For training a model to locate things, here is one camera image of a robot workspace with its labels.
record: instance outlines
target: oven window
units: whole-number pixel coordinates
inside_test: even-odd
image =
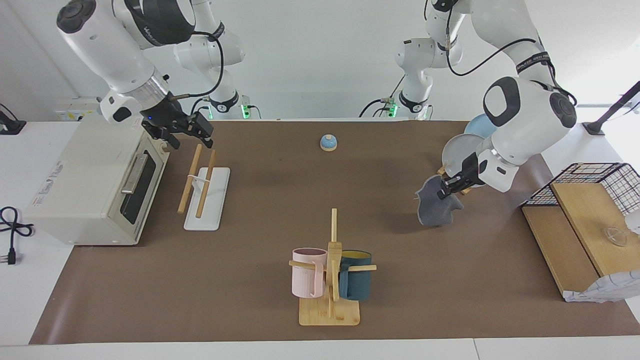
[[[128,194],[124,197],[124,201],[120,206],[120,213],[127,221],[132,225],[136,223],[140,210],[142,209],[142,203],[145,201],[147,191],[151,185],[151,179],[156,172],[156,162],[153,160],[148,151],[145,150],[145,154],[148,155],[147,163],[142,170],[140,180],[136,186],[136,191],[132,194]]]

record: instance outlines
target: brown mat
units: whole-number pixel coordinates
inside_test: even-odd
[[[626,303],[567,304],[518,205],[550,179],[538,156],[513,189],[461,197],[453,225],[422,227],[413,193],[464,122],[216,123],[230,167],[217,232],[177,215],[196,141],[173,152],[140,244],[76,247],[32,344],[494,338],[640,334]],[[333,153],[320,137],[339,139]],[[207,156],[202,157],[205,166]],[[378,271],[357,327],[301,327],[296,247],[339,241]]]

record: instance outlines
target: dark green mug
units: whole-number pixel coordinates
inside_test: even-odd
[[[367,300],[371,292],[371,272],[349,272],[349,266],[371,265],[371,253],[361,250],[342,251],[340,261],[340,297],[347,300]]]

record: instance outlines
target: oven door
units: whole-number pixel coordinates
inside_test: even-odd
[[[138,242],[163,167],[163,160],[149,137],[142,136],[123,185],[109,210],[111,221],[124,231],[131,242],[114,245],[134,245]]]

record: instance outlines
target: black wire cage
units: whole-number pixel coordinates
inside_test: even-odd
[[[640,176],[627,163],[571,164],[522,206],[558,206],[551,184],[561,183],[600,183],[623,216],[640,209]]]

